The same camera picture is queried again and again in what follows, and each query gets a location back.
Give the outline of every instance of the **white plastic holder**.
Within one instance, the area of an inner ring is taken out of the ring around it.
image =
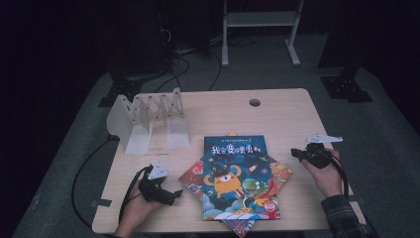
[[[154,165],[154,168],[152,169],[151,173],[148,176],[148,179],[160,179],[163,177],[167,177],[169,175],[169,171],[160,163],[157,162]]]
[[[329,143],[329,142],[342,142],[342,137],[332,137],[317,133],[314,137],[305,139],[306,143]]]
[[[167,146],[170,149],[189,146],[189,135],[183,113],[179,88],[172,96],[167,94],[138,94],[131,103],[119,95],[108,115],[107,127],[111,135],[117,135],[126,155],[145,155],[154,130],[151,120],[163,119]]]

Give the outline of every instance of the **children's book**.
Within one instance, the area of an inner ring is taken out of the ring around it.
[[[204,137],[203,220],[279,219],[264,136]]]
[[[269,157],[271,172],[274,175],[274,181],[277,189],[287,181],[291,175],[291,170],[284,165]],[[196,162],[180,178],[179,181],[195,196],[201,199],[203,190],[203,159]],[[254,220],[223,220],[223,222],[234,231],[239,237],[244,238],[253,227]]]

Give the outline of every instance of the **black cable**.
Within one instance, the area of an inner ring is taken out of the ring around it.
[[[146,168],[141,169],[139,172],[136,173],[136,175],[133,177],[133,180],[131,181],[129,188],[127,189],[126,195],[124,196],[123,203],[121,204],[120,208],[120,215],[118,216],[118,222],[121,221],[121,218],[123,218],[124,210],[126,208],[127,203],[131,200],[130,195],[133,190],[133,186],[136,183],[136,181],[139,179],[139,176],[142,174],[142,172]]]
[[[93,158],[93,155],[95,155],[100,149],[102,149],[106,144],[108,144],[108,142],[114,140],[116,138],[116,136],[112,136],[112,135],[108,135],[107,140],[100,145],[98,148],[96,148],[96,150],[94,150],[83,162],[83,164],[81,165],[81,167],[79,168],[79,170],[77,171],[77,174],[73,180],[73,185],[71,187],[71,206],[74,210],[74,212],[76,213],[77,217],[80,219],[81,222],[83,222],[87,227],[89,227],[90,229],[92,229],[92,225],[90,225],[79,213],[79,211],[76,208],[75,202],[74,202],[74,189],[77,183],[77,179],[81,173],[81,171],[83,170],[84,166],[90,161],[90,159]]]
[[[209,91],[211,91],[211,89],[213,88],[217,79],[219,78],[220,73],[222,72],[222,62],[220,61],[220,59],[214,53],[212,53],[211,55],[213,55],[217,59],[217,62],[219,63],[219,71],[217,72],[216,78],[214,78],[213,83],[211,84],[211,86],[209,88]]]
[[[155,93],[157,93],[163,86],[165,86],[168,82],[170,82],[170,81],[172,81],[172,80],[174,80],[174,79],[177,79],[179,76],[181,76],[181,75],[183,75],[183,74],[185,74],[187,71],[188,71],[188,69],[189,69],[189,62],[188,62],[188,60],[186,60],[186,59],[183,59],[183,58],[178,58],[179,60],[183,60],[184,62],[186,62],[186,68],[180,73],[180,74],[177,74],[177,75],[175,75],[174,77],[172,77],[172,78],[170,78],[170,79],[168,79],[167,81],[165,81],[163,84],[161,84],[158,88],[157,88],[157,90],[155,91]]]
[[[139,196],[141,196],[141,195],[142,195],[142,194],[141,194],[141,193],[139,193],[139,194],[137,194],[137,195],[135,195],[135,196],[131,197],[131,198],[129,199],[129,202],[130,202],[131,200],[133,200],[134,198],[139,197]]]
[[[255,37],[256,39],[253,40],[252,37],[230,37],[228,40],[228,45],[230,47],[235,47],[235,48],[245,48],[248,46],[251,46],[253,44],[256,44],[260,41],[260,38]]]
[[[178,84],[178,87],[180,89],[181,88],[181,83],[179,82],[178,75],[175,75],[175,73],[173,73],[172,67],[169,69],[169,72],[170,72],[170,74],[172,74],[172,76],[175,77],[176,83]]]
[[[330,161],[331,164],[333,164],[333,166],[337,169],[337,171],[339,172],[342,180],[343,180],[343,184],[344,184],[344,196],[347,200],[349,200],[349,181],[347,179],[346,173],[344,172],[343,168],[340,165],[340,160],[333,156],[333,155],[325,155],[322,152],[316,151],[319,154],[323,155],[325,158],[328,158],[328,160]],[[374,229],[373,224],[370,222],[370,220],[368,219],[368,217],[361,211],[362,215],[365,218],[365,221],[367,222],[367,225],[369,226],[371,232],[369,234],[368,237],[371,238],[379,238],[379,234],[377,233],[377,231]]]

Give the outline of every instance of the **human hand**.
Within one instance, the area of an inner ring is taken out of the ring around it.
[[[118,237],[131,237],[137,227],[155,210],[162,207],[157,201],[146,201],[138,189],[140,181],[133,186],[130,200],[126,205],[123,217],[114,235]]]
[[[333,156],[334,160],[340,164],[340,153],[331,149],[326,149]],[[318,189],[325,197],[343,194],[342,178],[337,169],[330,163],[326,168],[318,169],[308,161],[302,160],[303,167],[314,177]]]

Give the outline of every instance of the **wooden table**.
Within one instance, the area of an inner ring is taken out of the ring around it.
[[[171,192],[183,189],[178,178],[202,157],[204,136],[223,136],[231,131],[238,135],[264,135],[268,154],[293,171],[277,195],[282,219],[257,221],[252,231],[329,229],[320,204],[322,194],[312,176],[290,155],[291,148],[305,148],[305,138],[316,133],[326,134],[305,89],[182,92],[181,96],[191,145],[168,149],[161,122],[155,123],[147,155],[126,156],[120,144],[102,194],[102,199],[112,202],[109,207],[98,207],[93,231],[115,231],[122,200],[137,171],[161,162],[169,170],[162,188]],[[259,100],[261,105],[252,106],[252,99]],[[360,221],[364,221],[358,204],[352,202],[352,206]],[[184,188],[173,206],[152,214],[139,231],[218,232],[230,229],[218,221],[202,221],[201,202]]]

